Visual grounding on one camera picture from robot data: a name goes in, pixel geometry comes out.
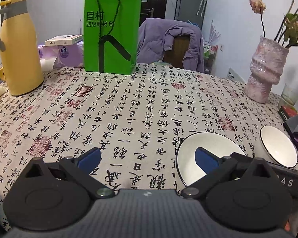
gray refrigerator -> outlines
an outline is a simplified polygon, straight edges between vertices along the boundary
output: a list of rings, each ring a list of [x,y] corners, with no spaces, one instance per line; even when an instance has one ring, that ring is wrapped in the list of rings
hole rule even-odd
[[[177,0],[174,19],[185,22],[190,21],[192,24],[202,29],[207,0],[205,1],[204,10],[203,4],[200,7],[201,1],[202,0]]]

green paper bag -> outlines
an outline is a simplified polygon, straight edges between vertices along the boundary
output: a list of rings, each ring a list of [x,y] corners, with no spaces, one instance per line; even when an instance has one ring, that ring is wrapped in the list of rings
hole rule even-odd
[[[85,71],[133,72],[140,8],[141,0],[85,0]]]

purple tissue package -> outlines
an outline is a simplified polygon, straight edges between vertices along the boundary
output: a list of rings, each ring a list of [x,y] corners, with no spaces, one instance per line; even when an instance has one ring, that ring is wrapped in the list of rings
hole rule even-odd
[[[40,59],[56,57],[56,67],[84,67],[84,42],[69,46],[38,46]]]

bowl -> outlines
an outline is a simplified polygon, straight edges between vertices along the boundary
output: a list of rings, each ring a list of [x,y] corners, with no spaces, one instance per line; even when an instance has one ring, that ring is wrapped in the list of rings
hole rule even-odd
[[[268,162],[293,168],[298,155],[291,140],[273,126],[263,126],[255,145],[255,157],[262,157]]]
[[[219,158],[229,156],[233,152],[245,155],[234,141],[217,133],[198,132],[186,137],[180,144],[175,157],[180,179],[185,186],[191,185],[206,175],[195,160],[196,150],[200,147]]]

yellow cup handle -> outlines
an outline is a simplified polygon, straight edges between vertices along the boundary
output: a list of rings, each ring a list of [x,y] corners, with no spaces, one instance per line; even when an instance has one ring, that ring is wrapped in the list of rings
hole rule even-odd
[[[2,79],[4,82],[6,81],[6,78],[4,77],[3,67],[0,68],[0,79]]]

